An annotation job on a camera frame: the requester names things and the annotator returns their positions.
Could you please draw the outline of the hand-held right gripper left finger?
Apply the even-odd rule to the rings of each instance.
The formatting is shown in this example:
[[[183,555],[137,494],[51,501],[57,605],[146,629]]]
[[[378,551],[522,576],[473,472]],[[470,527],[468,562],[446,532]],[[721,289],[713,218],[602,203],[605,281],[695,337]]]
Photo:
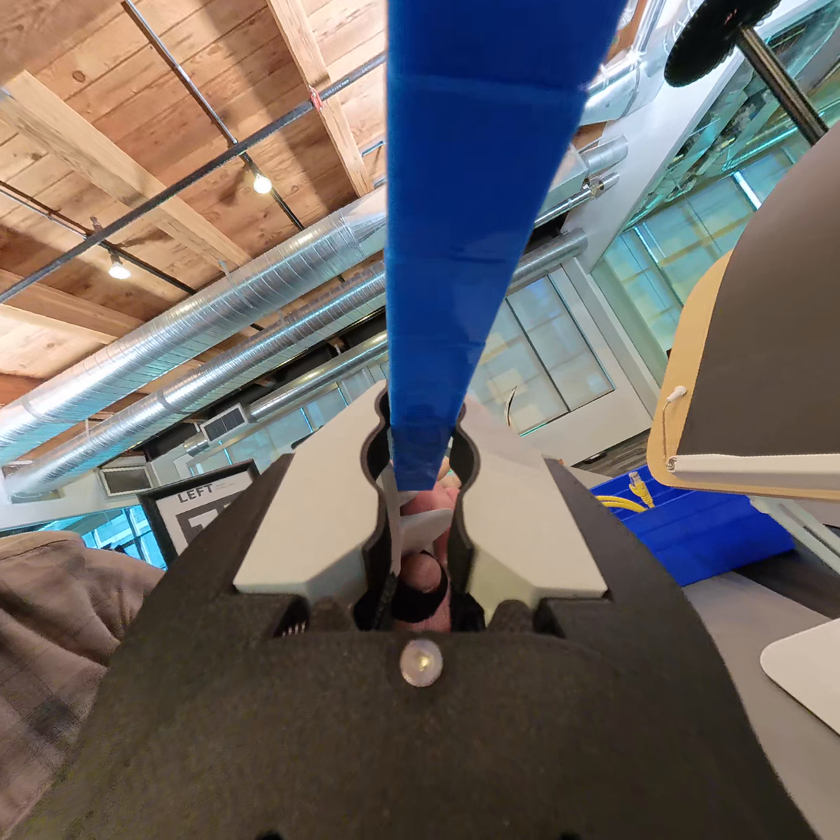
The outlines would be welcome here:
[[[385,442],[385,395],[374,384],[297,447],[234,577],[239,593],[347,606],[382,593],[391,548],[369,454]]]

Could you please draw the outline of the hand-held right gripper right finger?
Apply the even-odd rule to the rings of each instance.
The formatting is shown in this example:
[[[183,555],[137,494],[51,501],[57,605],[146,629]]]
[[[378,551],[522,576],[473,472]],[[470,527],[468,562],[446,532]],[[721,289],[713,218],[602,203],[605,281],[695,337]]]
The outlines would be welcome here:
[[[597,600],[607,584],[539,451],[468,396],[449,455],[460,479],[449,532],[457,592],[484,617],[504,602]]]

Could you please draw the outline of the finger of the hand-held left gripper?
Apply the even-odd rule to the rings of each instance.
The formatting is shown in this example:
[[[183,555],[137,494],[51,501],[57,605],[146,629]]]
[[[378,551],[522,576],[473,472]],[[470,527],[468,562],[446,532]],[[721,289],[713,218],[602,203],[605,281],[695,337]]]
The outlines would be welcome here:
[[[401,505],[406,504],[406,499],[413,495],[410,492],[398,491],[394,469],[391,466],[383,468],[379,476],[379,488],[383,492],[385,524],[391,541],[390,573],[398,578],[403,556],[406,553],[431,550],[434,541],[450,527],[454,511],[443,508],[403,515]]]

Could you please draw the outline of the blue plastic bin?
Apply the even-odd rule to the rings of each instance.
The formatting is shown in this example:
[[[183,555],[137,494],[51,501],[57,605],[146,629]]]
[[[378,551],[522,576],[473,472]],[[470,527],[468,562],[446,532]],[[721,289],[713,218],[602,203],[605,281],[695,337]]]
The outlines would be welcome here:
[[[748,497],[664,486],[647,467],[637,471],[655,508],[612,510],[682,586],[788,553],[792,536]]]

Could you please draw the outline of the long blue rectangular bar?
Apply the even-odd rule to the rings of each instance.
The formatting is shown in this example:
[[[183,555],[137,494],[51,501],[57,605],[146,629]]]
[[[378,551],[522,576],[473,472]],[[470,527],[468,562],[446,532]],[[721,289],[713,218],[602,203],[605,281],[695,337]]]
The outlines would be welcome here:
[[[385,314],[401,491],[437,480],[624,7],[387,4]]]

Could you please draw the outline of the person's left forearm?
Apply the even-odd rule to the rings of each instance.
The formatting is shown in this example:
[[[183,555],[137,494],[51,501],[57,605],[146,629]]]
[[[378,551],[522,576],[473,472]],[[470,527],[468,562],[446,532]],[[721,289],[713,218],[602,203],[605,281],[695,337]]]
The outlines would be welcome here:
[[[50,787],[163,571],[80,535],[1,539],[2,833]]]

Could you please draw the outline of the person's left hand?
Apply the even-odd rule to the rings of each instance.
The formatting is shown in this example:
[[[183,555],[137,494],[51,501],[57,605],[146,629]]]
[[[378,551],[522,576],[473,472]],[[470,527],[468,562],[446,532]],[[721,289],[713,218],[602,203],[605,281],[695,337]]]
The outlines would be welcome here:
[[[449,471],[433,489],[401,495],[400,582],[416,592],[435,591],[447,568],[448,535],[459,490],[460,480]]]

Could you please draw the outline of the yellow item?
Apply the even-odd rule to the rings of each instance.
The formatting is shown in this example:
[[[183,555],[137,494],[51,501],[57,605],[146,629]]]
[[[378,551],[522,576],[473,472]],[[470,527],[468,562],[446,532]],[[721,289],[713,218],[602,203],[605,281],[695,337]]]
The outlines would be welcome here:
[[[591,492],[604,507],[642,513],[655,508],[653,494],[637,471],[609,479]]]

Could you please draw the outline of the framed tag poster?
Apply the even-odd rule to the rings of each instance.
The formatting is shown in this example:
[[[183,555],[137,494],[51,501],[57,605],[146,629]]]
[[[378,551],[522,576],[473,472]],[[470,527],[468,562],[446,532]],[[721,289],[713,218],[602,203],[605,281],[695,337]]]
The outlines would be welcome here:
[[[259,477],[253,460],[181,479],[139,495],[165,568]]]

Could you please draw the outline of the ceiling air vent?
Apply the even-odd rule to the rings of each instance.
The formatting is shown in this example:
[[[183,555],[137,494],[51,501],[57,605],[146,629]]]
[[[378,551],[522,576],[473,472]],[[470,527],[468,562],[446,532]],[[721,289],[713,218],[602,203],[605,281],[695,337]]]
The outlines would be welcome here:
[[[228,435],[238,432],[250,424],[250,415],[240,404],[230,406],[204,423],[199,424],[199,429],[204,440],[209,445],[215,445]]]

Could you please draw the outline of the silver ceiling duct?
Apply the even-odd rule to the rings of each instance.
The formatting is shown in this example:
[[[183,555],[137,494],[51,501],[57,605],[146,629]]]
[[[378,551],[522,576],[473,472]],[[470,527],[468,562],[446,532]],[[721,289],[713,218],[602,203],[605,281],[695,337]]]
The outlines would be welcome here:
[[[580,241],[527,253],[540,214],[502,226],[500,205],[388,205],[383,186],[332,212],[3,408],[2,465],[384,250],[369,296],[386,299],[397,478],[426,487],[508,287],[576,256]]]

